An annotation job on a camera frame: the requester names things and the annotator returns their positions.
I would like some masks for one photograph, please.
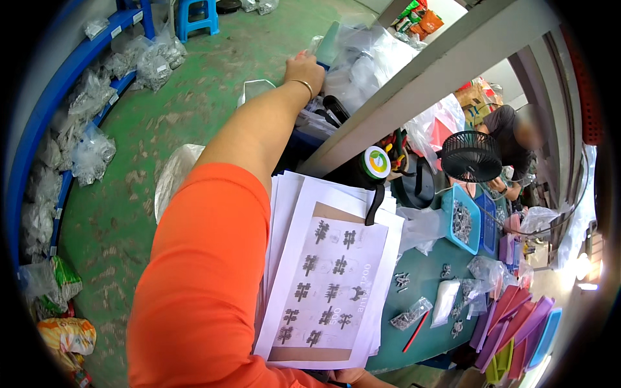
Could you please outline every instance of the orange sleeve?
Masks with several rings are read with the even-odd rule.
[[[326,386],[250,355],[269,221],[265,188],[248,171],[224,163],[192,170],[160,220],[136,287],[130,386]]]

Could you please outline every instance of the dark shirt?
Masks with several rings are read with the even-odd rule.
[[[503,105],[485,116],[483,124],[501,148],[502,165],[513,166],[515,169],[511,180],[520,181],[528,173],[533,152],[519,145],[515,139],[515,110]]]

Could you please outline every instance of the red pen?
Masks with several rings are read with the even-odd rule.
[[[407,345],[405,348],[403,348],[403,353],[405,353],[407,351],[407,349],[410,347],[410,345],[412,344],[412,341],[414,341],[414,337],[416,337],[416,334],[419,333],[420,328],[423,327],[423,322],[425,321],[425,319],[427,318],[427,316],[429,315],[429,311],[425,313],[425,315],[423,315],[423,317],[420,319],[419,325],[416,328],[416,330],[414,331],[414,334],[412,334],[412,336],[410,337],[410,340],[407,342]]]

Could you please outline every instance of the person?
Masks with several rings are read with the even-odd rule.
[[[477,130],[495,138],[501,149],[502,165],[514,167],[511,186],[507,186],[500,177],[487,185],[505,194],[508,200],[515,201],[522,190],[519,182],[530,168],[533,151],[547,141],[548,129],[543,109],[533,104],[523,106],[518,112],[511,106],[503,105],[485,116]]]
[[[130,386],[333,387],[250,354],[271,173],[324,73],[305,52],[288,59],[283,85],[235,111],[170,201],[127,325]],[[362,368],[330,377],[355,388],[392,387]]]

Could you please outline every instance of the gold bangle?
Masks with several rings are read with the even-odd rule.
[[[308,88],[308,90],[309,90],[309,92],[310,92],[310,98],[309,98],[309,101],[310,101],[310,100],[312,100],[312,97],[313,97],[315,94],[312,92],[312,87],[310,86],[310,84],[309,84],[308,82],[306,82],[306,81],[302,81],[301,79],[290,79],[290,80],[289,80],[289,81],[287,81],[287,82],[291,82],[291,81],[296,81],[296,82],[299,82],[299,83],[301,83],[302,85],[306,86],[306,88]]]

